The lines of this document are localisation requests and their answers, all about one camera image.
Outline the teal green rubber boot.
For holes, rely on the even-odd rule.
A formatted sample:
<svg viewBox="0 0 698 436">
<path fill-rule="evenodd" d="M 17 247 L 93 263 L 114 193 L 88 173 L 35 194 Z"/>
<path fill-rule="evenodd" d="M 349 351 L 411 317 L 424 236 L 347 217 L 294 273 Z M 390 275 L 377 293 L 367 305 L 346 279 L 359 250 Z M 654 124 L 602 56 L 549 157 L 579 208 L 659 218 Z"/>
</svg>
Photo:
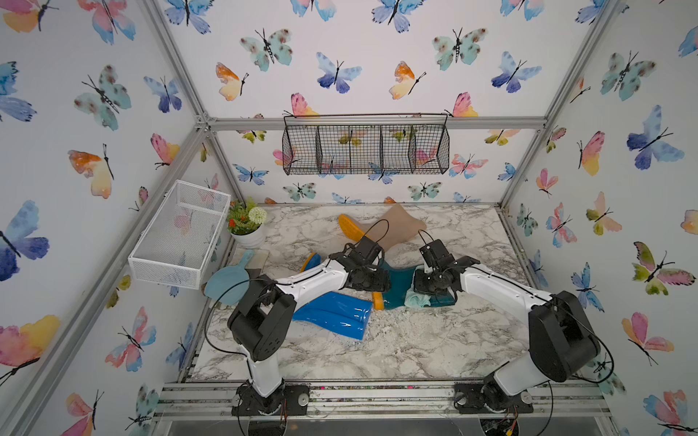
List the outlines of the teal green rubber boot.
<svg viewBox="0 0 698 436">
<path fill-rule="evenodd" d="M 416 272 L 423 272 L 423 265 L 397 269 L 384 263 L 382 269 L 388 272 L 391 287 L 388 291 L 372 294 L 374 309 L 383 311 L 405 307 L 405 294 L 410 289 L 414 290 Z M 450 291 L 447 291 L 446 294 L 430 296 L 431 306 L 425 308 L 454 306 L 457 302 L 457 297 Z"/>
</svg>

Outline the blue rubber boot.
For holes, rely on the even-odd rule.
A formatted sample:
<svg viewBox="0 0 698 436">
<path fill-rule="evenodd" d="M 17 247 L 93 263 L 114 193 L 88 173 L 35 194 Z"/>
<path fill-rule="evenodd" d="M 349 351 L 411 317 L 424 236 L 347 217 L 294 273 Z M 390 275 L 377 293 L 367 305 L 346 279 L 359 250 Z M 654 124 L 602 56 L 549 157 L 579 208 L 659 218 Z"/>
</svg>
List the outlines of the blue rubber boot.
<svg viewBox="0 0 698 436">
<path fill-rule="evenodd" d="M 313 323 L 335 334 L 363 341 L 372 303 L 338 292 L 348 284 L 345 267 L 329 257 L 298 277 L 286 289 L 296 301 L 295 321 Z"/>
</svg>

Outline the mint green fluffy cloth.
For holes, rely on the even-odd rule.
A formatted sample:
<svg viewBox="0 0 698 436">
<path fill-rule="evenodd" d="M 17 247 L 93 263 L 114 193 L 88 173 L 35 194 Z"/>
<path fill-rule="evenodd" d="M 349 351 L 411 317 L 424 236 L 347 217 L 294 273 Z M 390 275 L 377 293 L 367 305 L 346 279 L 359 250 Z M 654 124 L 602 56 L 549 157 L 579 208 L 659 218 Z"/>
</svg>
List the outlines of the mint green fluffy cloth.
<svg viewBox="0 0 698 436">
<path fill-rule="evenodd" d="M 420 309 L 431 306 L 431 296 L 428 294 L 420 294 L 412 289 L 405 294 L 405 307 L 411 309 Z"/>
</svg>

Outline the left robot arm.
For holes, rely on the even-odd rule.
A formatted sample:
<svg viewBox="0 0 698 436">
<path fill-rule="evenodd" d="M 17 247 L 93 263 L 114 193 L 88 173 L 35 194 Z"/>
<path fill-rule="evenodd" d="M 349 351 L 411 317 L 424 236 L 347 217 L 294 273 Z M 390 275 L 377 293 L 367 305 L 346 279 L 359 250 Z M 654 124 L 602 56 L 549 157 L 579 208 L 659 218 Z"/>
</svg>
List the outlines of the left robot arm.
<svg viewBox="0 0 698 436">
<path fill-rule="evenodd" d="M 363 237 L 330 254 L 320 265 L 301 274 L 271 279 L 256 278 L 228 320 L 228 328 L 246 358 L 253 391 L 270 398 L 283 385 L 276 352 L 285 341 L 294 314 L 329 292 L 344 288 L 385 292 L 389 273 L 380 268 L 385 250 Z"/>
</svg>

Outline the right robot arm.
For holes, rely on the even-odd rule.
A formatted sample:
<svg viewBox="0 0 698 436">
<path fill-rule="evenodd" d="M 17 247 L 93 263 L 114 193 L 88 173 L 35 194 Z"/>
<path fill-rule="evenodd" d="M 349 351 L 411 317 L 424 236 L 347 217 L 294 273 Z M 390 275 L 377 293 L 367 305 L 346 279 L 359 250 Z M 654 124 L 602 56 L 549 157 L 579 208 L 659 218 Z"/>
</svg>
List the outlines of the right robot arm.
<svg viewBox="0 0 698 436">
<path fill-rule="evenodd" d="M 440 240 L 419 249 L 425 269 L 416 273 L 418 294 L 464 292 L 482 298 L 520 321 L 528 332 L 526 354 L 485 378 L 483 394 L 505 401 L 542 383 L 562 383 L 602 350 L 581 303 L 567 291 L 550 294 L 518 283 L 463 256 L 454 258 Z"/>
</svg>

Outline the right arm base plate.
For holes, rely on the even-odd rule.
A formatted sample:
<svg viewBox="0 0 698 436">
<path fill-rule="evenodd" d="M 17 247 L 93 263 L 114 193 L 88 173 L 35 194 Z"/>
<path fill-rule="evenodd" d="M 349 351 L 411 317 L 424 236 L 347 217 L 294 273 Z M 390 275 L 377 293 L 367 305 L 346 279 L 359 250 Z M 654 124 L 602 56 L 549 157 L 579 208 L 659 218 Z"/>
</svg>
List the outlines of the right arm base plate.
<svg viewBox="0 0 698 436">
<path fill-rule="evenodd" d="M 460 414 L 534 412 L 529 392 L 509 396 L 496 383 L 456 383 L 453 404 Z"/>
</svg>

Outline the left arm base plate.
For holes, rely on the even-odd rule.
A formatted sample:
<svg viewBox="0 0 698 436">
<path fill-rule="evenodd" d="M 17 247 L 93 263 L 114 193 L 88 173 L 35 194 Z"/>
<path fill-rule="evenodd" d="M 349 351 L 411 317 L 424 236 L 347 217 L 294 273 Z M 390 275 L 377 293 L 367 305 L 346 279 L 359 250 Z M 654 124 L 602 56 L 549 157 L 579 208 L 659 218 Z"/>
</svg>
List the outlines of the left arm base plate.
<svg viewBox="0 0 698 436">
<path fill-rule="evenodd" d="M 306 384 L 282 383 L 263 397 L 246 381 L 236 389 L 232 416 L 305 416 L 309 403 L 310 387 Z"/>
</svg>

